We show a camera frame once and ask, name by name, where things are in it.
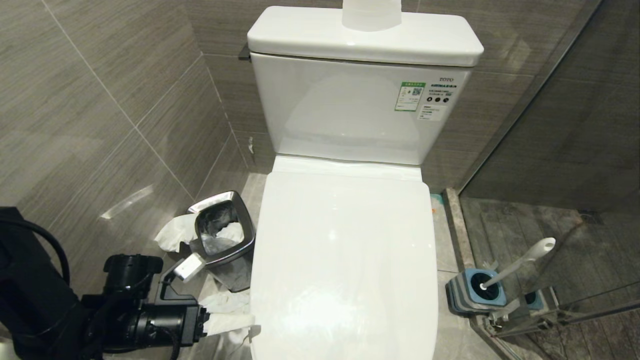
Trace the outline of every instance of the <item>sticker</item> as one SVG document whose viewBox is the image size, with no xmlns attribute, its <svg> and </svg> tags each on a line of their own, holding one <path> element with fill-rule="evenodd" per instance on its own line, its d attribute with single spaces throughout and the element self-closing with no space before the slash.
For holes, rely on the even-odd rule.
<svg viewBox="0 0 640 360">
<path fill-rule="evenodd" d="M 415 111 L 424 92 L 426 83 L 403 82 L 396 101 L 396 111 Z"/>
<path fill-rule="evenodd" d="M 420 109 L 420 115 L 418 115 L 418 119 L 440 121 L 446 110 L 446 106 L 425 104 L 422 105 L 422 108 Z"/>
</svg>

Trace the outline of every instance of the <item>toilet seat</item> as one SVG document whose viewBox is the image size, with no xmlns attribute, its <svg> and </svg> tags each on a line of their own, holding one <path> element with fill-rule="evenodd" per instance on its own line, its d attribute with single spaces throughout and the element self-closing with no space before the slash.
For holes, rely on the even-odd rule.
<svg viewBox="0 0 640 360">
<path fill-rule="evenodd" d="M 251 283 L 254 360 L 431 359 L 429 188 L 397 165 L 302 163 L 276 160 L 266 181 Z"/>
</svg>

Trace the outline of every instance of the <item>toilet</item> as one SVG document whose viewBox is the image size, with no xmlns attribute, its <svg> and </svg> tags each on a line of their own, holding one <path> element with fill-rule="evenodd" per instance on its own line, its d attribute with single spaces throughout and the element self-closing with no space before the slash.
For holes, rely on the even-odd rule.
<svg viewBox="0 0 640 360">
<path fill-rule="evenodd" d="M 483 52 L 462 17 L 267 8 L 248 47 L 277 153 L 253 258 L 254 360 L 431 359 L 436 249 L 420 164 Z"/>
</svg>

